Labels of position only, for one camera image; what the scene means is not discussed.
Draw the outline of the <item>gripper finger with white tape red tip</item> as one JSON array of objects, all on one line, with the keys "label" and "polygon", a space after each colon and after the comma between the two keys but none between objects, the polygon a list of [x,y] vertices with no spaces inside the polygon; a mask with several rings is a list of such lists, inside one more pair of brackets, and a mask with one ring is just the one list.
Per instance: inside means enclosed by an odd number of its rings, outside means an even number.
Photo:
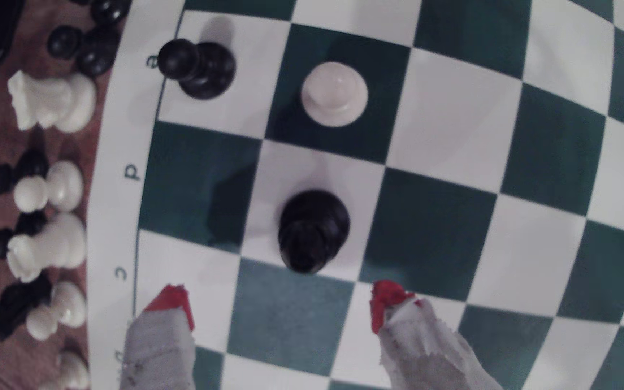
[{"label": "gripper finger with white tape red tip", "polygon": [[166,285],[130,324],[120,389],[195,389],[194,317],[183,285]]},{"label": "gripper finger with white tape red tip", "polygon": [[429,299],[381,279],[372,287],[370,316],[392,389],[502,389]]}]

